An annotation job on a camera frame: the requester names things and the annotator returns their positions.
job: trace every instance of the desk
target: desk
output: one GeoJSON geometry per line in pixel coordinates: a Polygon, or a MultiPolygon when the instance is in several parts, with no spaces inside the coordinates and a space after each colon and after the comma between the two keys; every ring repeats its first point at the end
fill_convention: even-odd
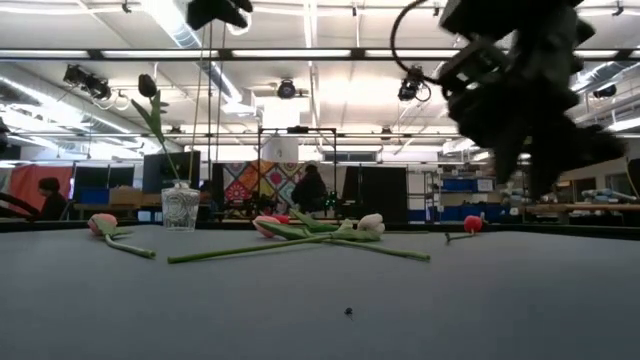
{"type": "Polygon", "coordinates": [[[569,223],[569,213],[572,211],[640,211],[640,205],[635,204],[538,204],[525,206],[524,210],[530,214],[557,214],[562,224],[569,223]]]}

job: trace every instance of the small debris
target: small debris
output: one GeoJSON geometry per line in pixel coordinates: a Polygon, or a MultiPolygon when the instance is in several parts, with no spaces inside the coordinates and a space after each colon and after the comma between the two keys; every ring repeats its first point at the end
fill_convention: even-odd
{"type": "Polygon", "coordinates": [[[353,309],[352,309],[352,308],[347,308],[347,309],[344,311],[344,314],[345,314],[345,315],[347,315],[347,317],[348,317],[349,319],[351,319],[351,321],[353,321],[353,309]]]}

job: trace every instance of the colorful quilt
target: colorful quilt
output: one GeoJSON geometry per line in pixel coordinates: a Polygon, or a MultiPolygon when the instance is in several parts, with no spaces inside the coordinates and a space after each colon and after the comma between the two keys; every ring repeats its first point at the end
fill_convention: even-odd
{"type": "Polygon", "coordinates": [[[291,193],[304,174],[306,164],[258,161],[224,166],[225,200],[244,200],[254,191],[287,205],[293,205],[291,193]]]}

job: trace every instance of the window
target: window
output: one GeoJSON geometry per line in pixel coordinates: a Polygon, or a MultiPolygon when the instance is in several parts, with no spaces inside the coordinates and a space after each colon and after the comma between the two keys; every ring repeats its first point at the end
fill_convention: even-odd
{"type": "Polygon", "coordinates": [[[629,177],[626,173],[607,175],[605,177],[605,184],[607,188],[623,193],[625,195],[635,195],[633,188],[629,182],[629,177]]]}

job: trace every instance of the fluorescent light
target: fluorescent light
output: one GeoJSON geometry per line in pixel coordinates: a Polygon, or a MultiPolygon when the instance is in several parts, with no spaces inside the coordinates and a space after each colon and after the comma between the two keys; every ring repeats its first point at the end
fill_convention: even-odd
{"type": "Polygon", "coordinates": [[[295,49],[295,50],[234,50],[233,56],[238,57],[349,57],[351,50],[340,49],[295,49]]]}
{"type": "Polygon", "coordinates": [[[603,15],[611,16],[613,15],[614,12],[615,10],[607,10],[607,9],[578,9],[578,14],[582,17],[603,16],[603,15]]]}
{"type": "Polygon", "coordinates": [[[0,57],[10,58],[83,58],[88,59],[89,54],[84,50],[0,50],[0,57]]]}
{"type": "Polygon", "coordinates": [[[576,50],[575,54],[585,59],[608,58],[618,53],[618,50],[576,50]]]}
{"type": "MultiPolygon", "coordinates": [[[[102,55],[107,59],[140,59],[140,58],[204,58],[209,57],[209,50],[105,50],[102,55]]],[[[218,57],[217,51],[211,52],[211,57],[218,57]]]]}
{"type": "Polygon", "coordinates": [[[471,148],[475,143],[471,139],[458,139],[447,141],[442,145],[442,152],[448,154],[450,152],[464,151],[471,148]]]}
{"type": "Polygon", "coordinates": [[[473,156],[473,161],[485,160],[485,159],[488,159],[490,156],[491,156],[491,154],[489,154],[488,151],[481,152],[480,154],[477,154],[477,155],[473,156]]]}
{"type": "Polygon", "coordinates": [[[634,127],[640,126],[640,118],[635,118],[635,119],[631,119],[631,120],[622,120],[622,121],[618,121],[615,122],[613,124],[611,124],[607,130],[609,131],[622,131],[622,130],[627,130],[627,129],[631,129],[634,127]]]}
{"type": "MultiPolygon", "coordinates": [[[[452,58],[458,54],[460,50],[398,50],[396,53],[399,57],[405,59],[411,58],[452,58]]],[[[367,50],[367,57],[391,57],[391,50],[367,50]]]]}
{"type": "Polygon", "coordinates": [[[15,135],[9,135],[7,137],[12,140],[24,141],[33,145],[38,145],[38,146],[46,147],[49,149],[58,150],[58,146],[56,144],[52,143],[49,140],[45,140],[41,137],[32,136],[31,138],[27,138],[22,136],[15,136],[15,135]]]}

